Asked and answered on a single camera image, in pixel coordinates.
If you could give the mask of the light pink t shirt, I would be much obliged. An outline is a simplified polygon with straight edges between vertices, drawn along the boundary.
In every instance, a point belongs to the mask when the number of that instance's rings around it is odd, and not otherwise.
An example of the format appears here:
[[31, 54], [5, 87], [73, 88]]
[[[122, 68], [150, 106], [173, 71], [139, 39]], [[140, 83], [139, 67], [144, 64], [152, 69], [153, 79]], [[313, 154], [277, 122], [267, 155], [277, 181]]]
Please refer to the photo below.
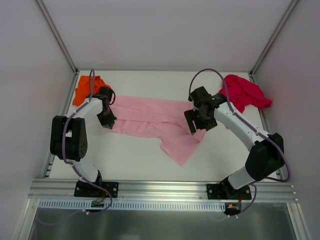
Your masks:
[[188, 101], [118, 96], [110, 109], [116, 120], [115, 133], [139, 138], [160, 139], [160, 148], [180, 166], [192, 157], [206, 131], [191, 134], [184, 112]]

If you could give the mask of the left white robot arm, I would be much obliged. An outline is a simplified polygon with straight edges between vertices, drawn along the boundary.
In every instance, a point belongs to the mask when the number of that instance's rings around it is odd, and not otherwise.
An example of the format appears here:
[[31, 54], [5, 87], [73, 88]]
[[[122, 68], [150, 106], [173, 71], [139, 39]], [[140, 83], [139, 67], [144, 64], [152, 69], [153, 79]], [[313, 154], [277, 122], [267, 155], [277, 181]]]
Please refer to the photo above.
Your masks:
[[117, 119], [111, 110], [115, 99], [115, 92], [103, 86], [98, 93], [85, 98], [84, 103], [69, 116], [56, 115], [52, 119], [50, 153], [72, 167], [78, 182], [93, 197], [102, 193], [103, 181], [100, 171], [89, 159], [87, 125], [94, 123], [111, 130]]

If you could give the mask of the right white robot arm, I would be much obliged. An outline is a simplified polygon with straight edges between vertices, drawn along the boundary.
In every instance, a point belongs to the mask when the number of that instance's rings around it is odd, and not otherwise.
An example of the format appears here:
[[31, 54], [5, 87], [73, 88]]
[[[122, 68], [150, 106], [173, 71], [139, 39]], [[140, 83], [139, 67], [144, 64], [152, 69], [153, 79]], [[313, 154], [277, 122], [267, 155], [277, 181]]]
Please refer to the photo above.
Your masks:
[[278, 134], [267, 131], [249, 122], [222, 93], [211, 95], [201, 86], [188, 97], [193, 108], [184, 112], [190, 133], [209, 131], [218, 123], [227, 127], [247, 148], [249, 154], [242, 168], [223, 179], [208, 197], [231, 200], [249, 184], [267, 178], [285, 165], [284, 140]]

